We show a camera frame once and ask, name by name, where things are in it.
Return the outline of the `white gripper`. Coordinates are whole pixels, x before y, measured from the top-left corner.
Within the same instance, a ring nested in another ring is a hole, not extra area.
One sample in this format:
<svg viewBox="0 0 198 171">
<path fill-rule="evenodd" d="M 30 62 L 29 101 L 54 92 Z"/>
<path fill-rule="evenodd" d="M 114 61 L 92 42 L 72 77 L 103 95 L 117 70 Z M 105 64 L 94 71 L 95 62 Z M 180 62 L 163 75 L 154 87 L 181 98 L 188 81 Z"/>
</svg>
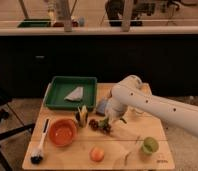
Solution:
<svg viewBox="0 0 198 171">
<path fill-rule="evenodd" d="M 115 120 L 118 120 L 124 116 L 127 111 L 127 106 L 120 103 L 115 99 L 109 99 L 105 108 L 106 119 L 106 131 L 111 131 L 112 125 Z"/>
</svg>

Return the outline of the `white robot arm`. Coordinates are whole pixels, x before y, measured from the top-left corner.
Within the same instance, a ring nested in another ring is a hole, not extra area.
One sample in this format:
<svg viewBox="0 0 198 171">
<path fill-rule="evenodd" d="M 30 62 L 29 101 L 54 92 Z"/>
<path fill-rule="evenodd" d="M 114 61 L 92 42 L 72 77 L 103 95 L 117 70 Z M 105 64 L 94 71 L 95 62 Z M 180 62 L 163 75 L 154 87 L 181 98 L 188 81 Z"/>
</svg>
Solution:
<svg viewBox="0 0 198 171">
<path fill-rule="evenodd" d="M 138 108 L 198 137 L 198 106 L 144 93 L 142 86 L 136 75 L 116 83 L 110 90 L 105 116 L 115 121 L 126 113 L 128 107 Z"/>
</svg>

